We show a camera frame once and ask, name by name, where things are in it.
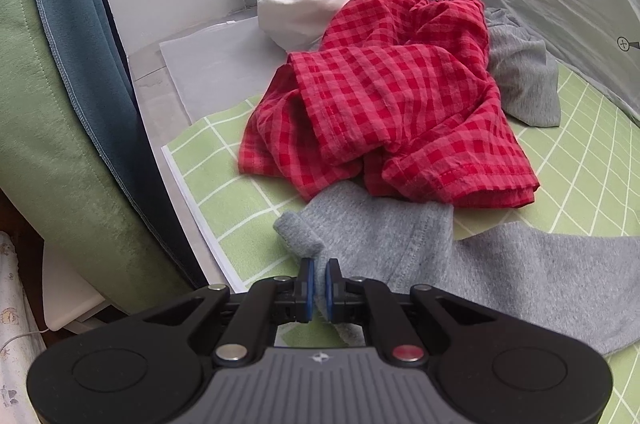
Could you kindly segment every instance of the white printed fabric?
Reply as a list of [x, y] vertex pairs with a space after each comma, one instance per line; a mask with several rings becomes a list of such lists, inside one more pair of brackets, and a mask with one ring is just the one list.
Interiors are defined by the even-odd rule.
[[[0, 232], [0, 346], [19, 334], [37, 331], [18, 277], [14, 244]], [[25, 381], [33, 360], [45, 349], [39, 334], [16, 339], [0, 352], [0, 423], [39, 424]]]

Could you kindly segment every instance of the clothing pile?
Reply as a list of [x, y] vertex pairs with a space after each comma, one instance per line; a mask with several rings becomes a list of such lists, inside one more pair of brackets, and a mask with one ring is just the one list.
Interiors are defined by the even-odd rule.
[[602, 353], [640, 338], [636, 238], [507, 223], [453, 240], [453, 207], [534, 201], [506, 115], [560, 125], [542, 37], [481, 0], [258, 0], [258, 23], [289, 54], [247, 123], [239, 171], [285, 177], [310, 201], [274, 228], [316, 259], [319, 298], [337, 257], [344, 274], [395, 291], [430, 283]]
[[252, 115], [243, 173], [309, 200], [364, 172], [375, 196], [520, 207], [538, 180], [487, 72], [480, 0], [351, 0], [294, 52]]

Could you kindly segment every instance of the red checkered shirt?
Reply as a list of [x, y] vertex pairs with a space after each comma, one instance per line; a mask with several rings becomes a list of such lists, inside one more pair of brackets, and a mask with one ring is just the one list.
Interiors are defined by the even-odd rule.
[[289, 54], [251, 115], [241, 173], [309, 200], [364, 173], [375, 196], [521, 207], [539, 183], [487, 72], [480, 0], [351, 0]]

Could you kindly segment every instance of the gray textured surface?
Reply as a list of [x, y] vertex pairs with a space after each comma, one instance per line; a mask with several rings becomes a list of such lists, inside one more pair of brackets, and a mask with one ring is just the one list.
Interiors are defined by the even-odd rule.
[[246, 368], [223, 370], [172, 424], [469, 424], [418, 370], [383, 362], [374, 348], [268, 348]]

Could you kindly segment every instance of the green cushion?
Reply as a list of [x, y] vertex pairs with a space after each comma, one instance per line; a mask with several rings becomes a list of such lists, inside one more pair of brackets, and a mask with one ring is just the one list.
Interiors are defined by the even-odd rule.
[[138, 311], [188, 290], [71, 108], [35, 0], [0, 0], [0, 188], [107, 299]]

